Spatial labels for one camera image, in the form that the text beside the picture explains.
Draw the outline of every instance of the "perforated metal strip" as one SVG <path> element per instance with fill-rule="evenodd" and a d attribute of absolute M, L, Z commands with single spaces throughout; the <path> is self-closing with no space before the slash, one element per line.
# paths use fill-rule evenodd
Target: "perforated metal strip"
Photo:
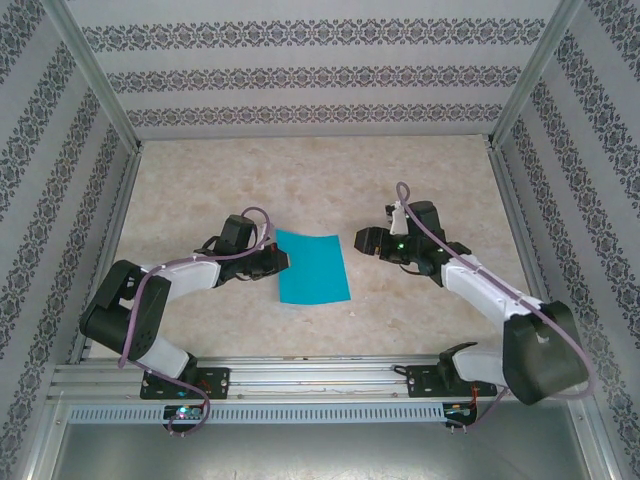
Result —
<path fill-rule="evenodd" d="M 76 405 L 72 424 L 157 424 L 162 405 Z M 364 405 L 219 405 L 207 423 L 405 423 L 445 421 L 442 403 L 372 403 Z"/>

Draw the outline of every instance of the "cable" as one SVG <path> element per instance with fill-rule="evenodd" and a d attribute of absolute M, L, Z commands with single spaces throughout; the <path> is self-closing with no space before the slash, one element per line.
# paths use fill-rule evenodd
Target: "cable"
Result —
<path fill-rule="evenodd" d="M 459 422 L 457 420 L 454 420 L 453 418 L 447 418 L 447 420 L 444 423 L 444 425 L 447 426 L 448 423 L 450 423 L 452 425 L 452 427 L 451 427 L 451 433 L 452 434 L 453 434 L 453 425 L 455 425 L 456 427 L 461 428 L 464 431 L 464 433 L 467 433 L 467 428 L 468 427 L 464 423 Z"/>
<path fill-rule="evenodd" d="M 475 382 L 471 384 L 471 403 L 469 403 L 469 410 L 476 410 L 478 408 L 478 387 Z"/>
<path fill-rule="evenodd" d="M 258 243 L 258 227 L 257 227 L 257 225 L 255 223 L 253 224 L 253 227 L 251 227 L 251 231 L 253 232 L 253 235 L 255 236 L 255 239 L 253 240 L 253 247 L 255 247 L 256 243 Z"/>
<path fill-rule="evenodd" d="M 509 392 L 509 389 L 507 387 L 503 388 L 502 391 L 498 394 L 498 396 L 493 399 L 493 402 L 491 402 L 491 405 L 489 405 L 487 409 L 484 412 L 482 412 L 482 414 L 478 418 L 476 418 L 476 421 L 467 427 L 467 429 L 475 428 L 476 425 L 478 425 L 478 423 L 485 420 L 491 414 L 491 412 L 495 410 L 496 406 L 498 406 L 498 403 L 500 403 L 500 400 L 502 400 L 508 392 Z"/>
<path fill-rule="evenodd" d="M 579 392 L 576 394 L 567 395 L 567 394 L 560 393 L 560 394 L 553 395 L 552 398 L 557 398 L 562 400 L 580 400 L 582 398 L 586 398 L 593 395 L 593 392 L 595 390 L 596 372 L 595 372 L 595 369 L 593 368 L 593 364 L 591 363 L 591 360 L 589 360 L 589 357 L 587 357 L 587 354 L 584 352 L 584 350 L 580 348 L 580 345 L 578 345 L 576 341 L 573 338 L 571 338 L 571 336 L 567 332 L 565 332 L 562 328 L 556 325 L 556 323 L 553 320 L 551 320 L 547 315 L 545 315 L 543 312 L 541 312 L 536 307 L 531 305 L 529 302 L 523 300 L 519 295 L 514 293 L 510 288 L 507 288 L 506 282 L 488 273 L 486 270 L 484 270 L 484 268 L 481 265 L 474 265 L 473 263 L 469 262 L 461 255 L 458 255 L 446 243 L 440 240 L 433 232 L 431 232 L 427 227 L 425 227 L 420 221 L 420 219 L 418 219 L 416 214 L 413 213 L 413 210 L 411 209 L 411 207 L 409 207 L 408 201 L 411 195 L 411 190 L 409 189 L 409 186 L 406 183 L 398 182 L 396 184 L 396 193 L 398 195 L 398 199 L 400 200 L 400 203 L 402 204 L 402 207 L 404 208 L 405 212 L 409 214 L 411 219 L 415 222 L 418 228 L 420 228 L 420 230 L 422 230 L 425 233 L 425 235 L 427 235 L 431 240 L 433 240 L 445 252 L 447 252 L 453 258 L 458 260 L 462 265 L 464 265 L 465 267 L 469 268 L 473 272 L 485 278 L 489 283 L 491 283 L 492 285 L 497 287 L 499 290 L 507 294 L 509 298 L 516 301 L 517 303 L 525 307 L 527 310 L 529 310 L 531 313 L 533 313 L 540 320 L 542 320 L 543 323 L 545 323 L 552 330 L 554 330 L 558 335 L 560 335 L 560 337 L 569 344 L 569 346 L 576 353 L 576 355 L 578 355 L 580 360 L 582 360 L 589 374 L 589 378 L 587 380 L 588 382 L 587 388 L 585 388 L 582 392 Z M 506 391 L 503 391 L 500 395 L 498 395 L 498 398 L 502 398 L 504 394 L 506 394 Z"/>
<path fill-rule="evenodd" d="M 138 289 L 136 290 L 135 297 L 133 298 L 133 307 L 131 308 L 131 315 L 130 315 L 130 318 L 129 318 L 129 328 L 127 330 L 127 336 L 125 337 L 124 346 L 122 348 L 122 355 L 118 359 L 118 368 L 124 368 L 124 366 L 126 365 L 126 363 L 128 361 L 129 352 L 131 350 L 131 343 L 133 341 L 133 334 L 134 334 L 135 328 L 136 328 L 136 320 L 138 318 L 138 311 L 140 310 L 140 299 L 142 298 L 142 294 L 144 292 L 144 287 L 147 285 L 147 282 L 149 282 L 149 279 L 153 275 L 155 275 L 156 273 L 158 273 L 161 270 L 164 270 L 164 269 L 167 269 L 167 268 L 171 268 L 171 267 L 177 267 L 179 265 L 184 265 L 184 264 L 187 264 L 187 263 L 236 260 L 238 258 L 242 258 L 242 257 L 246 257 L 247 255 L 251 255 L 253 252 L 257 251 L 262 245 L 264 245 L 264 243 L 269 239 L 269 234 L 271 233 L 271 220 L 269 219 L 269 215 L 267 214 L 267 212 L 265 212 L 262 208 L 260 208 L 260 207 L 248 207 L 248 208 L 245 208 L 244 211 L 242 212 L 241 216 L 244 217 L 248 212 L 252 212 L 252 211 L 260 212 L 264 216 L 265 223 L 267 224 L 267 229 L 265 231 L 265 235 L 262 238 L 262 240 L 256 242 L 256 244 L 253 247 L 251 247 L 250 249 L 245 250 L 244 252 L 241 252 L 241 253 L 237 253 L 235 255 L 221 255 L 221 256 L 212 256 L 212 257 L 207 257 L 207 256 L 198 257 L 197 255 L 192 255 L 190 257 L 180 258 L 178 260 L 171 260 L 170 262 L 167 262 L 167 263 L 164 263 L 162 265 L 158 265 L 158 266 L 152 268 L 151 270 L 149 270 L 149 272 L 147 272 L 145 274 L 144 277 L 142 277 L 142 280 L 140 281 L 140 284 L 138 285 Z M 207 396 L 207 394 L 204 391 L 202 391 L 198 387 L 194 387 L 193 385 L 190 385 L 188 383 L 181 382 L 180 380 L 178 380 L 176 378 L 171 378 L 171 377 L 169 377 L 169 376 L 167 376 L 167 375 L 165 375 L 163 373 L 160 373 L 160 372 L 157 372 L 155 370 L 152 370 L 151 368 L 149 368 L 149 367 L 147 367 L 145 365 L 142 365 L 141 363 L 138 363 L 138 362 L 133 361 L 133 360 L 129 360 L 129 361 L 131 363 L 133 363 L 134 365 L 137 365 L 138 367 L 142 368 L 143 370 L 146 370 L 151 375 L 155 375 L 156 377 L 159 377 L 162 380 L 165 380 L 167 382 L 173 383 L 174 385 L 177 385 L 177 386 L 179 386 L 181 388 L 186 388 L 188 390 L 191 390 L 192 392 L 197 393 L 198 395 L 200 395 L 203 398 L 204 407 L 206 409 L 206 413 L 204 412 L 204 409 L 203 409 L 202 419 L 200 420 L 200 422 L 198 422 L 196 425 L 194 425 L 193 428 L 189 429 L 186 432 L 176 432 L 175 430 L 173 430 L 171 428 L 172 425 L 173 425 L 173 422 L 176 419 L 176 417 L 171 417 L 171 419 L 169 420 L 169 424 L 167 426 L 167 430 L 169 430 L 169 434 L 170 435 L 174 435 L 174 434 L 179 433 L 181 437 L 185 437 L 187 435 L 191 435 L 192 433 L 195 433 L 200 428 L 202 428 L 202 426 L 207 421 L 207 418 L 209 417 L 209 412 L 211 410 L 211 401 L 209 400 L 209 397 Z"/>
<path fill-rule="evenodd" d="M 402 270 L 404 273 L 408 273 L 409 275 L 422 275 L 420 272 L 412 272 L 411 270 L 407 270 L 402 265 L 400 265 L 400 270 Z"/>
<path fill-rule="evenodd" d="M 152 268 L 151 270 L 149 270 L 149 272 L 147 272 L 147 274 L 144 277 L 142 277 L 142 280 L 140 281 L 140 285 L 138 286 L 138 290 L 136 290 L 136 295 L 135 295 L 135 297 L 133 299 L 133 307 L 131 308 L 131 317 L 130 317 L 130 320 L 129 320 L 129 328 L 127 330 L 127 336 L 125 338 L 124 347 L 122 348 L 122 355 L 120 356 L 120 359 L 118 360 L 118 367 L 119 368 L 123 368 L 125 366 L 125 364 L 127 363 L 127 359 L 129 358 L 129 351 L 131 350 L 131 343 L 133 342 L 133 333 L 135 332 L 135 328 L 136 328 L 136 320 L 138 318 L 138 311 L 140 310 L 140 299 L 142 298 L 142 293 L 144 292 L 144 287 L 147 285 L 147 283 L 149 282 L 151 277 L 154 276 L 159 271 L 164 270 L 166 268 L 177 267 L 177 266 L 180 266 L 180 265 L 185 265 L 187 263 L 236 260 L 238 258 L 242 258 L 242 257 L 246 257 L 247 255 L 251 255 L 253 252 L 257 251 L 262 245 L 264 245 L 264 243 L 267 241 L 267 239 L 269 237 L 269 233 L 271 232 L 271 220 L 269 219 L 269 215 L 267 214 L 267 212 L 265 212 L 260 207 L 248 207 L 248 208 L 245 208 L 244 211 L 242 212 L 242 216 L 244 217 L 250 211 L 260 212 L 264 216 L 265 222 L 267 223 L 267 230 L 266 230 L 265 235 L 262 238 L 262 240 L 257 242 L 249 250 L 245 250 L 244 252 L 236 253 L 234 255 L 220 255 L 220 256 L 211 256 L 211 257 L 207 257 L 207 256 L 198 257 L 197 255 L 192 255 L 190 257 L 180 258 L 178 260 L 171 260 L 170 262 L 167 262 L 167 263 L 164 263 L 162 265 L 158 265 L 158 266 Z"/>
<path fill-rule="evenodd" d="M 204 378 L 202 380 L 200 380 L 200 382 L 198 382 L 198 385 L 202 384 L 202 386 L 204 388 L 206 388 L 207 392 L 211 392 L 213 390 L 213 388 L 211 387 L 211 385 L 209 385 L 209 382 L 207 382 Z"/>
<path fill-rule="evenodd" d="M 154 376 L 156 376 L 158 378 L 161 378 L 165 382 L 173 383 L 174 385 L 177 385 L 177 386 L 182 387 L 182 388 L 186 388 L 188 390 L 191 390 L 192 392 L 197 393 L 204 400 L 204 403 L 202 404 L 203 405 L 202 418 L 200 419 L 200 421 L 198 423 L 196 423 L 193 426 L 193 428 L 190 428 L 189 430 L 187 430 L 185 432 L 176 432 L 175 430 L 173 430 L 171 428 L 173 426 L 173 422 L 175 422 L 176 419 L 178 418 L 176 415 L 174 415 L 173 417 L 171 417 L 169 419 L 169 424 L 167 425 L 167 430 L 169 431 L 169 435 L 180 435 L 181 437 L 184 438 L 187 435 L 191 435 L 193 433 L 196 433 L 198 430 L 200 430 L 204 426 L 204 424 L 207 422 L 207 419 L 209 418 L 209 412 L 211 411 L 211 400 L 209 400 L 209 396 L 203 390 L 199 389 L 198 387 L 194 387 L 193 385 L 190 385 L 190 384 L 188 384 L 186 382 L 181 382 L 180 380 L 177 380 L 175 378 L 171 378 L 168 375 L 165 375 L 164 373 L 160 373 L 160 372 L 157 372 L 155 370 L 152 370 L 151 368 L 147 367 L 146 365 L 138 363 L 135 360 L 129 360 L 129 361 L 131 363 L 133 363 L 135 366 L 140 367 L 141 369 L 145 370 L 147 373 L 149 373 L 151 375 L 154 375 Z"/>

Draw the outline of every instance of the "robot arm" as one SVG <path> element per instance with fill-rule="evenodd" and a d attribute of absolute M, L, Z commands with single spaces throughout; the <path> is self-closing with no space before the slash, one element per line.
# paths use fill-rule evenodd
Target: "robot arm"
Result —
<path fill-rule="evenodd" d="M 287 255 L 272 243 L 251 255 L 221 263 L 206 257 L 237 254 L 247 250 L 252 236 L 259 242 L 265 229 L 238 215 L 230 216 L 220 236 L 212 237 L 196 255 L 204 258 L 160 270 L 146 284 L 140 300 L 128 360 L 153 371 L 193 384 L 197 359 L 158 333 L 165 305 L 197 290 L 224 285 L 238 275 L 249 279 L 276 274 L 289 266 Z M 142 278 L 154 266 L 138 266 L 127 260 L 116 262 L 80 319 L 83 335 L 122 354 L 133 300 Z"/>
<path fill-rule="evenodd" d="M 577 342 L 578 333 L 566 305 L 561 302 L 545 304 L 501 282 L 515 294 L 507 295 L 478 274 L 482 268 L 485 274 L 498 280 L 482 267 L 467 247 L 446 242 L 437 210 L 431 202 L 416 202 L 410 207 L 432 233 L 475 268 L 453 258 L 424 235 L 405 214 L 400 202 L 386 207 L 391 228 L 370 227 L 359 231 L 356 249 L 379 255 L 381 260 L 391 263 L 416 263 L 422 275 L 460 295 L 502 334 L 502 345 L 498 348 L 472 342 L 442 352 L 438 371 L 445 385 L 459 381 L 501 385 L 508 387 L 520 401 L 531 405 L 587 380 L 587 369 L 576 353 L 520 302 L 524 300 L 538 308 Z"/>

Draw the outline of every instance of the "damask stripe pattern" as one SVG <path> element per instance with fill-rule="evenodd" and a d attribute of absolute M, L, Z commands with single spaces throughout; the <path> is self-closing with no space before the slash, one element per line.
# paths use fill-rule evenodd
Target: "damask stripe pattern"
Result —
<path fill-rule="evenodd" d="M 33 413 L 37 392 L 42 383 L 45 364 L 49 360 L 58 325 L 63 318 L 67 296 L 84 253 L 87 238 L 91 231 L 91 224 L 119 143 L 118 134 L 115 128 L 111 126 L 101 145 L 91 178 L 80 201 L 80 208 L 76 214 L 73 228 L 69 233 L 65 252 L 62 255 L 54 283 L 51 286 L 51 293 L 47 298 L 46 307 L 42 311 L 42 317 L 38 322 L 37 333 L 34 335 L 33 342 L 29 347 L 30 361 L 26 364 L 25 371 L 20 375 L 18 390 L 14 394 L 16 400 L 11 404 L 8 411 L 9 421 L 2 426 L 2 437 L 0 437 L 0 478 L 11 478 L 12 469 L 17 464 L 18 453 L 27 431 L 27 422 Z M 125 172 L 126 165 L 118 183 L 118 193 L 122 186 Z M 111 223 L 115 205 L 116 201 L 114 200 L 105 232 L 108 231 Z M 92 278 L 95 277 L 98 263 L 96 261 Z"/>
<path fill-rule="evenodd" d="M 618 245 L 618 236 L 612 231 L 607 212 L 602 207 L 596 189 L 591 185 L 588 170 L 580 152 L 574 146 L 567 125 L 549 93 L 545 82 L 539 82 L 531 93 L 531 101 L 538 111 L 553 150 L 560 161 L 573 198 L 578 203 L 582 219 L 591 235 L 596 253 L 601 259 L 605 275 L 616 294 L 627 328 L 640 349 L 640 288 L 635 283 L 631 265 Z"/>
<path fill-rule="evenodd" d="M 598 373 L 598 381 L 606 395 L 606 401 L 613 412 L 613 419 L 617 425 L 620 440 L 625 444 L 626 453 L 630 456 L 630 464 L 636 475 L 640 476 L 640 446 L 638 445 L 637 432 L 638 412 L 635 411 L 633 400 L 626 392 L 625 382 L 621 379 L 622 372 L 616 363 L 615 353 L 611 342 L 602 332 L 600 315 L 595 308 L 593 298 L 586 278 L 582 273 L 580 264 L 576 260 L 573 244 L 569 239 L 565 223 L 560 216 L 558 205 L 553 198 L 544 172 L 540 167 L 538 153 L 535 150 L 529 132 L 520 117 L 511 130 L 515 140 L 519 161 L 524 163 L 531 187 L 536 196 L 536 202 L 547 228 L 547 233 L 555 250 L 556 261 L 562 270 L 562 277 L 569 291 L 569 297 L 573 304 L 573 312 L 577 322 L 582 327 L 583 345 L 589 352 L 589 356 L 595 364 Z M 525 212 L 524 205 L 517 194 L 516 182 L 507 164 L 507 171 L 511 177 L 513 186 L 518 196 L 520 208 Z M 540 256 L 536 250 L 538 264 Z"/>
<path fill-rule="evenodd" d="M 71 53 L 60 43 L 55 54 L 29 99 L 24 115 L 13 129 L 13 136 L 2 150 L 0 160 L 0 222 L 11 204 L 11 197 L 20 185 L 25 167 L 29 165 L 35 147 L 40 143 L 44 128 L 76 67 Z"/>
<path fill-rule="evenodd" d="M 91 298 L 91 292 L 93 290 L 93 285 L 96 283 L 96 280 L 100 280 L 98 277 L 98 267 L 100 266 L 100 260 L 102 258 L 102 249 L 107 244 L 107 237 L 109 232 L 111 231 L 111 219 L 113 218 L 113 214 L 116 211 L 116 207 L 118 205 L 118 200 L 120 199 L 120 189 L 125 180 L 125 175 L 127 173 L 129 162 L 125 162 L 124 168 L 122 170 L 122 175 L 120 176 L 120 180 L 118 181 L 118 186 L 116 187 L 116 192 L 113 196 L 113 203 L 111 204 L 111 208 L 109 209 L 109 216 L 107 217 L 107 221 L 105 223 L 104 231 L 102 232 L 102 238 L 100 238 L 100 249 L 96 255 L 95 262 L 93 264 L 93 271 L 91 276 L 89 277 L 91 280 L 89 282 L 89 286 L 87 287 L 87 293 L 84 296 L 84 300 L 82 300 L 82 308 L 81 311 L 84 310 L 89 305 L 89 300 Z M 67 361 L 66 363 L 71 363 L 71 356 L 73 355 L 73 348 L 75 347 L 76 342 L 78 341 L 78 335 L 80 335 L 80 326 L 76 325 L 76 329 L 73 333 L 73 337 L 71 337 L 71 342 L 69 342 L 69 351 L 67 352 Z"/>
<path fill-rule="evenodd" d="M 543 19 L 344 19 L 84 27 L 96 52 L 302 45 L 532 45 Z"/>
<path fill-rule="evenodd" d="M 571 33 L 562 39 L 555 57 L 640 218 L 640 149 Z"/>
<path fill-rule="evenodd" d="M 122 72 L 116 93 L 347 87 L 512 87 L 520 67 L 365 66 Z"/>
<path fill-rule="evenodd" d="M 611 42 L 629 64 L 635 79 L 640 82 L 640 15 L 628 0 L 589 0 L 587 2 Z"/>
<path fill-rule="evenodd" d="M 31 280 L 40 264 L 44 247 L 58 216 L 69 182 L 80 160 L 91 126 L 100 110 L 100 103 L 89 89 L 71 123 L 67 139 L 62 145 L 55 165 L 47 179 L 33 220 L 27 227 L 24 243 L 18 248 L 13 269 L 9 271 L 6 285 L 2 287 L 0 297 L 0 359 L 11 340 L 11 331 L 20 316 L 26 294 L 31 288 Z"/>
<path fill-rule="evenodd" d="M 352 122 L 493 122 L 497 104 L 299 105 L 129 110 L 134 127 Z"/>
<path fill-rule="evenodd" d="M 15 0 L 0 21 L 0 85 L 45 16 L 38 0 Z"/>

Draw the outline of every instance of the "gray metal panel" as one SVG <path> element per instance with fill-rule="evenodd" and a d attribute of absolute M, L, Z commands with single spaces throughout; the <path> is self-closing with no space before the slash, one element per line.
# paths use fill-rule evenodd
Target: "gray metal panel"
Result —
<path fill-rule="evenodd" d="M 589 478 L 566 408 L 505 404 L 467 435 L 433 424 L 69 425 L 54 478 Z"/>
<path fill-rule="evenodd" d="M 76 405 L 74 425 L 131 425 L 162 422 L 162 405 Z M 181 420 L 195 424 L 198 420 Z M 215 405 L 208 424 L 334 424 L 445 422 L 442 403 Z"/>

